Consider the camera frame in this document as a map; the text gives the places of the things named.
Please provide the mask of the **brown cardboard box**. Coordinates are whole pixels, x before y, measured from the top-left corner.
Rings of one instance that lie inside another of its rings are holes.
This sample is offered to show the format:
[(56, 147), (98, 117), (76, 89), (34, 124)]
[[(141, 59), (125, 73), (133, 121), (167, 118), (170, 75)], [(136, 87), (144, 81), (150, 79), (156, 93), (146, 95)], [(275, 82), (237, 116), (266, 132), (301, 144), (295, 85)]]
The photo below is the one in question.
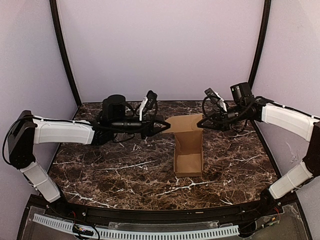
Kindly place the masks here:
[(170, 128), (164, 132), (174, 134), (173, 172), (178, 178), (203, 175), (203, 129), (197, 126), (202, 119), (202, 114), (179, 115), (166, 119)]

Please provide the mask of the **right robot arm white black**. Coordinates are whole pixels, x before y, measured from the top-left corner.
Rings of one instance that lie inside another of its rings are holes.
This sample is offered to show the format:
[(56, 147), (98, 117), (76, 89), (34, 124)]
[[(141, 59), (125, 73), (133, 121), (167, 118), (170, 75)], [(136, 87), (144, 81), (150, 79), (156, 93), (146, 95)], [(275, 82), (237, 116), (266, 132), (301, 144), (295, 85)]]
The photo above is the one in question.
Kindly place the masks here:
[(267, 140), (277, 157), (289, 157), (287, 172), (260, 193), (255, 213), (266, 217), (277, 202), (319, 177), (320, 175), (320, 118), (280, 104), (263, 96), (254, 96), (249, 83), (230, 87), (234, 106), (229, 106), (218, 92), (208, 88), (201, 108), (204, 114), (199, 128), (228, 131), (241, 121), (274, 126), (280, 132), (267, 134)]

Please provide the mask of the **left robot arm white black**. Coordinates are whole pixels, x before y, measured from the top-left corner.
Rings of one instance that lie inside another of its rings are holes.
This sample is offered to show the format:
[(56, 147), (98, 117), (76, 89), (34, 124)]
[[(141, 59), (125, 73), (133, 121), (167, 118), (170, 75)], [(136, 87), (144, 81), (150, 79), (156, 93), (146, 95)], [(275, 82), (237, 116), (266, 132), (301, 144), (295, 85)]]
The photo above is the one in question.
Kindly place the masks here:
[(144, 140), (171, 127), (157, 118), (158, 109), (157, 94), (150, 90), (136, 108), (123, 95), (108, 96), (94, 120), (45, 118), (24, 110), (5, 135), (2, 149), (8, 150), (8, 157), (3, 160), (24, 175), (58, 217), (67, 218), (71, 208), (65, 203), (62, 190), (37, 160), (34, 146), (62, 143), (102, 146), (115, 142), (117, 134), (127, 134), (129, 140), (139, 134)]

